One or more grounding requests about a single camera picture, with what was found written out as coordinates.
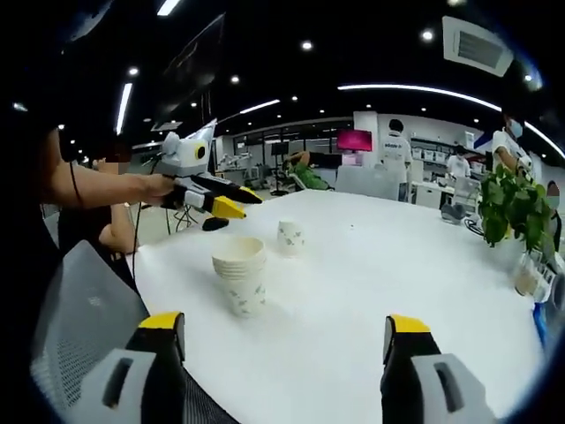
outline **person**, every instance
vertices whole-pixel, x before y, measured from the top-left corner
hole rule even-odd
[[[465,148],[456,146],[456,153],[448,159],[448,174],[455,178],[465,178],[471,176],[471,166],[465,159]]]
[[[531,166],[531,158],[518,144],[518,139],[524,133],[524,122],[513,114],[506,112],[503,114],[504,128],[493,134],[492,153],[493,170],[496,170],[499,163],[514,173],[527,172],[533,179],[536,179]]]
[[[337,169],[343,162],[342,155],[331,155],[317,152],[298,152],[284,161],[283,168],[295,173],[306,188],[312,190],[329,190],[332,187],[312,170],[313,165],[323,168]]]
[[[549,220],[549,235],[554,240],[555,252],[559,252],[561,242],[561,217],[557,211],[560,201],[559,187],[555,181],[547,183],[547,204],[551,208],[551,218]]]
[[[99,172],[119,175],[120,162],[94,161]],[[88,241],[114,272],[139,294],[126,254],[135,251],[135,228],[123,203],[99,208],[63,208],[58,222],[59,249],[65,255],[81,240]]]
[[[399,177],[398,200],[408,200],[408,169],[412,164],[410,143],[402,136],[403,123],[391,119],[388,123],[388,136],[380,141],[380,157],[387,171],[394,172]]]
[[[2,333],[9,344],[4,349],[3,363],[10,371],[10,389],[3,397],[3,405],[5,410],[21,405],[15,412],[16,421],[59,422],[30,375],[39,313],[62,262],[61,252],[43,222],[40,205],[96,208],[124,202],[159,203],[174,186],[172,179],[162,175],[97,172],[72,166],[61,156],[57,126],[64,123],[60,114],[64,99],[57,91],[57,60],[67,45],[61,43],[61,37],[67,34],[65,40],[69,41],[76,39],[77,34],[87,34],[93,22],[99,20],[94,18],[93,8],[99,6],[99,11],[106,11],[108,3],[105,0],[31,5],[24,1],[10,6],[17,9],[13,14],[10,11],[10,15],[23,19],[18,27],[26,34],[6,45],[8,51],[4,53],[11,58],[6,69],[10,83],[4,84],[0,103],[4,137],[14,148],[12,159],[5,164],[5,175],[10,178],[4,184],[8,201],[4,219],[7,223],[22,223],[21,227],[6,227],[10,245],[6,245],[3,261],[4,275],[10,280],[3,291],[6,301]],[[49,18],[30,19],[29,7],[34,16]],[[78,25],[76,17],[82,17],[85,25]],[[64,30],[66,24],[72,24],[70,33]],[[15,102],[22,106],[16,108]]]

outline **ceiling light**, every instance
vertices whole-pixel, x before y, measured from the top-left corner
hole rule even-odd
[[[254,110],[261,109],[261,108],[266,108],[267,106],[272,106],[273,104],[277,104],[277,103],[279,103],[279,102],[280,102],[279,99],[272,100],[272,101],[270,101],[270,102],[258,104],[257,106],[253,106],[252,108],[242,110],[242,111],[239,112],[239,113],[240,113],[241,115],[244,115],[245,113],[253,112]]]
[[[308,41],[302,42],[302,50],[304,51],[312,50],[312,47],[313,47],[312,42],[308,42]]]
[[[157,12],[157,16],[169,16],[173,9],[177,7],[178,2],[180,2],[180,0],[165,0],[161,9]]]
[[[120,110],[117,113],[116,121],[116,134],[120,135],[122,133],[122,127],[124,126],[125,110],[127,109],[127,103],[130,101],[130,94],[132,93],[133,84],[128,82],[124,85],[124,91],[122,92],[122,101],[120,102]]]
[[[340,86],[337,88],[340,91],[345,90],[368,90],[368,89],[381,89],[381,90],[411,90],[411,91],[422,91],[426,93],[435,93],[437,95],[448,95],[450,97],[456,97],[458,99],[466,100],[467,102],[473,102],[476,104],[480,104],[481,106],[485,106],[488,109],[496,110],[497,112],[502,112],[502,108],[495,104],[485,102],[484,100],[480,100],[477,97],[472,97],[470,95],[464,95],[462,93],[457,93],[455,91],[449,90],[442,90],[440,88],[433,88],[433,87],[422,87],[422,86],[409,86],[403,84],[356,84],[351,86]],[[544,133],[542,133],[538,128],[530,124],[529,122],[525,122],[526,128],[532,130],[538,137],[543,139],[547,144],[549,144],[559,155],[565,159],[565,153],[561,151],[561,149]]]
[[[426,29],[422,34],[421,34],[422,40],[424,40],[425,42],[430,42],[431,40],[433,40],[433,32],[430,29]]]
[[[15,110],[19,110],[20,112],[27,112],[26,106],[21,103],[15,102],[11,105]]]

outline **hand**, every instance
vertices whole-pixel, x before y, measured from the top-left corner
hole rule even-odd
[[[143,175],[145,183],[144,199],[145,203],[151,205],[161,205],[163,196],[173,191],[175,180],[164,177],[160,174]]]
[[[100,159],[99,161],[94,161],[93,165],[98,168],[99,172],[104,172],[105,174],[119,174],[119,163],[118,162],[106,162],[106,159]]]

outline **potted plant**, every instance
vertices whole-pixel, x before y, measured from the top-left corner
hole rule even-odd
[[[554,244],[546,232],[551,209],[546,202],[546,189],[498,165],[481,183],[482,200],[478,213],[483,233],[490,247],[506,245],[505,264],[511,271],[520,253],[539,250],[546,260],[554,257]]]

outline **floor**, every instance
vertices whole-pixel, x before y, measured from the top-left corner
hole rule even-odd
[[[256,193],[264,201],[273,199],[269,190],[259,190]],[[138,205],[131,206],[131,213],[135,222]],[[208,213],[202,214],[194,209],[190,210],[190,215],[198,223],[204,222],[205,219],[211,216]],[[167,228],[167,217],[169,218],[169,228]],[[141,216],[139,217],[138,240],[141,245],[157,243],[169,236],[169,230],[173,233],[186,228],[187,220],[183,217],[183,211],[175,212],[163,208],[147,208],[141,210]]]

